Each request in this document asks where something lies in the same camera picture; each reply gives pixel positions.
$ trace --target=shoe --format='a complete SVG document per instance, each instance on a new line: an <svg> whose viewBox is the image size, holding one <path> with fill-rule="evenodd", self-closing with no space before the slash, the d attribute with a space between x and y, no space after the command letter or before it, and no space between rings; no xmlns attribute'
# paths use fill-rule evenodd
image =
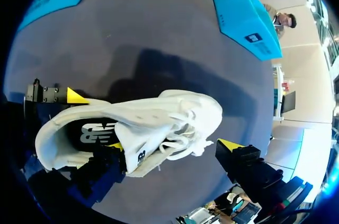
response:
<svg viewBox="0 0 339 224"><path fill-rule="evenodd" d="M96 141L123 148L127 176L143 177L165 159L201 156L222 121L213 98L166 90L157 98L110 104L98 100L70 107L42 126L35 149L47 170L80 167Z"/></svg>

